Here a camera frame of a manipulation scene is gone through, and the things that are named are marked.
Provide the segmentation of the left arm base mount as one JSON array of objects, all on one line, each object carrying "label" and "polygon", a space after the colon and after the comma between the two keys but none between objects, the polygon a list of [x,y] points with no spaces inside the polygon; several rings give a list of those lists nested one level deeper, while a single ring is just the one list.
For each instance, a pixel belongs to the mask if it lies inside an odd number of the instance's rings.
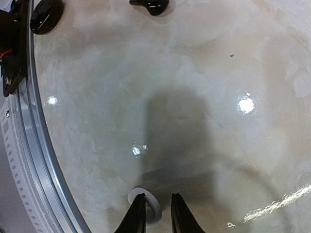
[{"label": "left arm base mount", "polygon": [[5,97],[13,94],[27,77],[30,3],[13,0],[9,12],[0,11],[0,66]]}]

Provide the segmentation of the aluminium front rail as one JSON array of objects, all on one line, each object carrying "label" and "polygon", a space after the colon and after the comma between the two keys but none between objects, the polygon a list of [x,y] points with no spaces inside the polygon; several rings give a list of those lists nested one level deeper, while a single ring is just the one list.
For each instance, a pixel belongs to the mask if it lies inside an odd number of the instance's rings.
[{"label": "aluminium front rail", "polygon": [[37,233],[90,231],[67,186],[48,133],[35,69],[34,37],[26,37],[27,76],[0,108],[6,157],[22,205]]}]

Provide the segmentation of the round black case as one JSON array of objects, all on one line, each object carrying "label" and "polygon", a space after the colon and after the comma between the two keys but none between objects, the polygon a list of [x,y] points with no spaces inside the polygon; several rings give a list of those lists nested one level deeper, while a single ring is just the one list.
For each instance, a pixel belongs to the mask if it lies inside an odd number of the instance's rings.
[{"label": "round black case", "polygon": [[62,0],[41,0],[31,14],[30,29],[37,35],[49,34],[59,23],[65,9]]}]

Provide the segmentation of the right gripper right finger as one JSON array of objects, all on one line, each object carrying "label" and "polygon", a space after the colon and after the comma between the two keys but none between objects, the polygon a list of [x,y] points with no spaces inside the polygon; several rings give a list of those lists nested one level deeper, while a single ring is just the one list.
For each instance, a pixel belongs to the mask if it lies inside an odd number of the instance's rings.
[{"label": "right gripper right finger", "polygon": [[173,233],[204,233],[179,193],[172,194],[171,219]]}]

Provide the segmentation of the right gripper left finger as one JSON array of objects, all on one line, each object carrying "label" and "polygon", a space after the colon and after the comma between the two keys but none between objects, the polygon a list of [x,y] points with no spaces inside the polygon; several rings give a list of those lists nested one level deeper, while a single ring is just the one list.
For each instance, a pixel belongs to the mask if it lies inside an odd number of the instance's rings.
[{"label": "right gripper left finger", "polygon": [[146,197],[138,194],[130,205],[115,233],[145,233],[146,232]]}]

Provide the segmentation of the black stem earbud left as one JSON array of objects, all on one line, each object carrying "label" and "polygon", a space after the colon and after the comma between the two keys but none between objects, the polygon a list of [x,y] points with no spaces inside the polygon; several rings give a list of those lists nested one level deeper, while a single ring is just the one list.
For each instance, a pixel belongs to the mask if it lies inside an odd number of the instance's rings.
[{"label": "black stem earbud left", "polygon": [[129,0],[132,6],[142,6],[152,16],[158,16],[165,12],[169,6],[169,0]]}]

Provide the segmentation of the white earbud front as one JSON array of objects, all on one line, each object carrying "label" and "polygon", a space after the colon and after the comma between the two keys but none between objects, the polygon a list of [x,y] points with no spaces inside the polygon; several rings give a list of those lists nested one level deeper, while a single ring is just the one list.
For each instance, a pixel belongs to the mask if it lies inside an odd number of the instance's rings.
[{"label": "white earbud front", "polygon": [[147,189],[136,186],[128,194],[127,199],[130,204],[139,194],[145,195],[146,200],[146,227],[156,225],[162,219],[162,208],[157,198]]}]

